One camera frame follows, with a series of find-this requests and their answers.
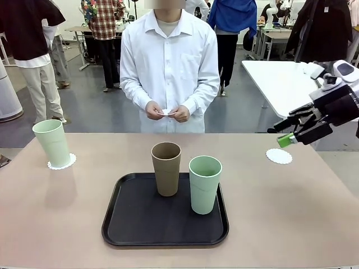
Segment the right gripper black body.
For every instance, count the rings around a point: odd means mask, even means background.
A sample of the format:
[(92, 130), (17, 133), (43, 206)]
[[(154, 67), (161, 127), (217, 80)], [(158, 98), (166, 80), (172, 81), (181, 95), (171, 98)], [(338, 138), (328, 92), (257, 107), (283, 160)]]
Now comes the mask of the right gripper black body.
[(336, 127), (358, 118), (358, 97), (351, 88), (321, 92), (313, 103), (322, 119)]

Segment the person's left hand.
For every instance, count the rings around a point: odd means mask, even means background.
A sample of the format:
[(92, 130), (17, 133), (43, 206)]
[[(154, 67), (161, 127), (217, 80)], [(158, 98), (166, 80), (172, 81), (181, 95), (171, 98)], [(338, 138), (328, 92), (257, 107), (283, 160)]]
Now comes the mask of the person's left hand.
[(175, 108), (172, 116), (177, 122), (184, 123), (189, 120), (190, 112), (185, 106), (180, 105)]

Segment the person's right hand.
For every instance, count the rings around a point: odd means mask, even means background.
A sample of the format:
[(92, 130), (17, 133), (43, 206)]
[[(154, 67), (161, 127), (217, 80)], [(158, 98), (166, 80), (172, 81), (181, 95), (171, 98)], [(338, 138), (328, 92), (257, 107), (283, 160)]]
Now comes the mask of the person's right hand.
[(163, 111), (155, 101), (150, 101), (145, 107), (146, 115), (151, 120), (160, 120), (164, 117)]

